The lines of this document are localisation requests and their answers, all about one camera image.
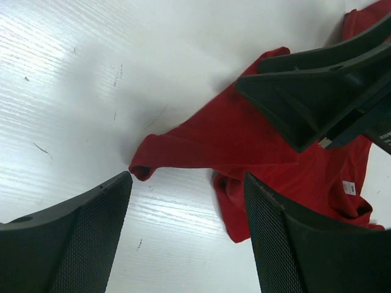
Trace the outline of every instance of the white surface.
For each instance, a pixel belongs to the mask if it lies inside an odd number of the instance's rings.
[[[125,170],[145,135],[186,120],[261,53],[323,46],[369,2],[2,0],[0,222]],[[374,148],[364,188],[385,225],[390,163]],[[229,240],[210,177],[164,169],[134,183],[107,292],[259,292],[250,241]]]

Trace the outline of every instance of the red fabric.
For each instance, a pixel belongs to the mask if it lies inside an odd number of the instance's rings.
[[[381,1],[391,10],[390,1]],[[379,6],[346,16],[345,38],[370,27],[386,14]],[[289,54],[287,48],[264,53],[243,75],[256,74],[260,59]],[[246,172],[286,197],[320,214],[354,225],[369,224],[371,206],[360,196],[371,142],[358,137],[348,146],[324,150],[317,144],[302,154],[293,151],[251,103],[227,87],[179,127],[145,138],[130,165],[142,181],[159,167],[213,168],[222,218],[234,242],[250,237],[244,209]],[[342,181],[355,183],[347,195]]]

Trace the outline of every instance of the white label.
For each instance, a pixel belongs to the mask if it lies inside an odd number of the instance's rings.
[[[342,184],[346,194],[356,195],[356,185],[353,182],[342,181]]]

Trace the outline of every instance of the scratch on table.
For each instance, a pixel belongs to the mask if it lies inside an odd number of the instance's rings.
[[[140,239],[140,243],[139,243],[139,246],[137,247],[137,250],[140,249],[141,244],[142,244],[142,238]]]
[[[158,119],[160,118],[160,116],[162,116],[162,114],[164,113],[164,111],[167,109],[168,106],[169,106],[169,105],[167,104],[167,105],[164,107],[163,111],[161,111],[160,114],[156,117],[156,119],[153,120],[153,121],[152,121],[149,125],[147,125],[144,129],[147,129],[148,127],[154,125],[155,122],[158,121]]]
[[[50,159],[53,160],[53,157],[51,156],[51,154],[49,154],[48,151],[44,150],[43,148],[39,147],[36,143],[33,142],[33,144],[38,148],[40,149],[42,152],[44,152],[45,154],[48,154],[50,156]]]

